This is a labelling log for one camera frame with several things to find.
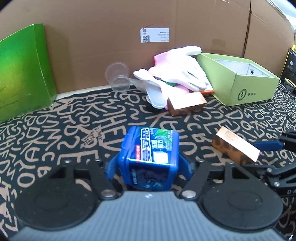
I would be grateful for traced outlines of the copper metallic box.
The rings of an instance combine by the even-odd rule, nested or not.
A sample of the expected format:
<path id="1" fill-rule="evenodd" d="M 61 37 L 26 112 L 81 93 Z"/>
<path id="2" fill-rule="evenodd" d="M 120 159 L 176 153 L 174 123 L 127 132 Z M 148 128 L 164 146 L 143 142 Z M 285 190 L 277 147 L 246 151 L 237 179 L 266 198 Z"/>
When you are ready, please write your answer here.
<path id="1" fill-rule="evenodd" d="M 224 126 L 215 134 L 211 145 L 240 165 L 255 164 L 260 154 L 259 149 Z"/>
<path id="2" fill-rule="evenodd" d="M 178 93 L 168 98 L 167 107 L 172 116 L 180 116 L 191 111 L 200 112 L 207 104 L 201 92 Z"/>

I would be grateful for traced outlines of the blue gum container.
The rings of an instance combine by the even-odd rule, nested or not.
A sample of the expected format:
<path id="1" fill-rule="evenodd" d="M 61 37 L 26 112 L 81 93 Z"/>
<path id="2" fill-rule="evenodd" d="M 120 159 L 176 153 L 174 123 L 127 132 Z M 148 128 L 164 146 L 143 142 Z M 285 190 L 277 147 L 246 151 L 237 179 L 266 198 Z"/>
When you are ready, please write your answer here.
<path id="1" fill-rule="evenodd" d="M 131 126 L 117 161 L 126 185 L 168 191 L 179 168 L 179 134 L 175 130 Z"/>

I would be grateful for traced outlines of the white pink glove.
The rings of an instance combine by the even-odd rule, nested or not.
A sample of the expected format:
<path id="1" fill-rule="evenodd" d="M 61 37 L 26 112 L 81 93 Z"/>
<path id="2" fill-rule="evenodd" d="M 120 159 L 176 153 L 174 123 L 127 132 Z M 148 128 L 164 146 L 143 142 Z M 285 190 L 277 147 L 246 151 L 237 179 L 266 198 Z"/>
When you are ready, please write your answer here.
<path id="1" fill-rule="evenodd" d="M 180 84 L 194 92 L 206 90 L 209 81 L 200 67 L 196 55 L 201 54 L 198 46 L 175 48 L 154 56 L 154 66 L 148 72 L 169 83 Z"/>
<path id="2" fill-rule="evenodd" d="M 138 80 L 142 81 L 143 84 L 145 82 L 150 82 L 152 84 L 158 85 L 161 88 L 162 93 L 165 96 L 167 96 L 168 98 L 170 96 L 176 95 L 178 93 L 190 93 L 189 90 L 187 88 L 183 87 L 182 85 L 177 85 L 177 86 L 173 87 L 173 86 L 166 84 L 165 82 L 163 82 L 161 80 L 157 80 L 156 78 L 154 78 L 151 75 L 151 73 L 149 73 L 145 69 L 136 70 L 133 72 L 133 75 Z"/>

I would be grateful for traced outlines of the translucent white tube case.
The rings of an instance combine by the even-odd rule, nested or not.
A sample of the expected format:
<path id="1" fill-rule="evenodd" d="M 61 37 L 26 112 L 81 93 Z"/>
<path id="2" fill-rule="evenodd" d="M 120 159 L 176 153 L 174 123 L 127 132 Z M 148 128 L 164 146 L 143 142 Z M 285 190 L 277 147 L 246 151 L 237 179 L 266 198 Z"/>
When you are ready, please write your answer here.
<path id="1" fill-rule="evenodd" d="M 161 88 L 150 82 L 145 82 L 144 85 L 151 105 L 157 109 L 165 108 L 168 97 L 162 93 Z"/>

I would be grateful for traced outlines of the patterned black tan cloth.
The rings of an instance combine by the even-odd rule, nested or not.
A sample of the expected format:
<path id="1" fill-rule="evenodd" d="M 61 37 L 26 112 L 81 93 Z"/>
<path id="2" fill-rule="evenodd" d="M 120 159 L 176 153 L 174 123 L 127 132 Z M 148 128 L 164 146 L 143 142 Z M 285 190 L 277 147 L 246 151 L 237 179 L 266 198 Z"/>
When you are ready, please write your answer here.
<path id="1" fill-rule="evenodd" d="M 69 95 L 49 108 L 1 124 L 1 234 L 12 237 L 20 229 L 14 202 L 62 161 L 76 163 L 108 159 L 120 151 L 131 126 L 175 130 L 180 151 L 191 160 L 216 165 L 226 156 L 211 146 L 225 126 L 250 143 L 269 141 L 295 129 L 295 96 L 279 86 L 272 99 L 226 107 L 212 96 L 199 113 L 171 116 L 153 110 L 146 96 L 132 87 L 126 93 L 111 89 Z"/>

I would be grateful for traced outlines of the light green open box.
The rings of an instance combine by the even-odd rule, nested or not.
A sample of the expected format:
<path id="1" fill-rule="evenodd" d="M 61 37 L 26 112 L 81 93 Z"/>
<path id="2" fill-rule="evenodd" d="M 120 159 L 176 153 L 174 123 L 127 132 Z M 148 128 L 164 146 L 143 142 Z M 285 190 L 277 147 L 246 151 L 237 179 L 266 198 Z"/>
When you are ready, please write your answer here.
<path id="1" fill-rule="evenodd" d="M 279 78 L 252 60 L 202 53 L 197 62 L 214 89 L 213 96 L 225 106 L 271 99 Z"/>

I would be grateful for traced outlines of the black yellow package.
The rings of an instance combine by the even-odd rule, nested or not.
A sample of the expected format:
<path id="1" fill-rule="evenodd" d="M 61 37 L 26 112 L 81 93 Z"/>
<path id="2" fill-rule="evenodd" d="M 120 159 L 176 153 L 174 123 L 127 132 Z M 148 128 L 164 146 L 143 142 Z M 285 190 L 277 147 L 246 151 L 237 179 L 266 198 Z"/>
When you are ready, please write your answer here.
<path id="1" fill-rule="evenodd" d="M 295 94 L 295 75 L 296 75 L 296 53 L 295 45 L 289 49 L 285 60 L 284 68 L 280 75 L 280 83 L 292 94 Z"/>

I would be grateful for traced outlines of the clear plastic cup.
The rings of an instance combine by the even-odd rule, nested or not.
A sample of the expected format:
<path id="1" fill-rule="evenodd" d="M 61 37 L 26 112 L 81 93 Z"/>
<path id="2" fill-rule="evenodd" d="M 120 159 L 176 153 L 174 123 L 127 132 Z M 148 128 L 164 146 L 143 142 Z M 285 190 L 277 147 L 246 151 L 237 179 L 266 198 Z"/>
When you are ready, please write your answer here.
<path id="1" fill-rule="evenodd" d="M 127 92 L 130 88 L 130 70 L 122 62 L 110 64 L 105 71 L 105 77 L 110 87 L 115 92 Z"/>

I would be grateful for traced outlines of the small dark green box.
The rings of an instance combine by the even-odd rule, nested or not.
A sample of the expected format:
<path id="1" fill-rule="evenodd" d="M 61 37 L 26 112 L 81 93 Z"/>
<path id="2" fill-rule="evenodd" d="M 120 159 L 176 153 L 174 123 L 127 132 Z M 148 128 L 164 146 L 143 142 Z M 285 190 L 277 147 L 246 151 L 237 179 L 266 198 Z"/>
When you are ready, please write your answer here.
<path id="1" fill-rule="evenodd" d="M 166 84 L 168 84 L 168 85 L 170 85 L 170 86 L 173 86 L 173 87 L 175 87 L 175 86 L 177 86 L 177 85 L 182 85 L 182 84 L 180 84 L 179 82 L 178 82 L 178 80 L 174 80 L 174 79 L 168 79 L 168 78 L 166 78 L 166 79 L 161 79 L 161 81 L 163 81 L 163 82 L 165 82 Z"/>

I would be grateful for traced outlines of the tall green gift box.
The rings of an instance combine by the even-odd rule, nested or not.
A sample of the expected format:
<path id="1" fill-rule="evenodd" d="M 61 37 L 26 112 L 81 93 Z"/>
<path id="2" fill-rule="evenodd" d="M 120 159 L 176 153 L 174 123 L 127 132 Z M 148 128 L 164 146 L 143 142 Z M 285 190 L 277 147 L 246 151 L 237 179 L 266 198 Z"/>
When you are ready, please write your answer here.
<path id="1" fill-rule="evenodd" d="M 46 108 L 56 94 L 43 24 L 1 40 L 1 121 Z"/>

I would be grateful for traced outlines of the large brown cardboard box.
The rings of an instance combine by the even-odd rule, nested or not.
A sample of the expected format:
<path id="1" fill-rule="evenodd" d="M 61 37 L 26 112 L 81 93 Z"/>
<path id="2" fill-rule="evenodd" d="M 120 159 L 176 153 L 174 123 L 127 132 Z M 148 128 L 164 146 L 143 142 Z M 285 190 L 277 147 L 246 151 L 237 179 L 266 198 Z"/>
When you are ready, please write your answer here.
<path id="1" fill-rule="evenodd" d="M 1 38 L 36 23 L 58 93 L 106 85 L 111 63 L 148 69 L 155 55 L 189 45 L 280 75 L 295 43 L 273 1 L 12 1 L 1 11 Z"/>

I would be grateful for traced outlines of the white shipping label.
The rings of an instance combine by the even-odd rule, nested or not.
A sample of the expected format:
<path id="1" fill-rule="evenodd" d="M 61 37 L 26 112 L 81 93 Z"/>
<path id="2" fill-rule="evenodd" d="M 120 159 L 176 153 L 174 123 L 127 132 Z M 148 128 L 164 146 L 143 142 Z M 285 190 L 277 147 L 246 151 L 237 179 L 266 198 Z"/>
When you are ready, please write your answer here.
<path id="1" fill-rule="evenodd" d="M 169 28 L 142 28 L 140 29 L 141 43 L 159 43 L 170 41 Z"/>

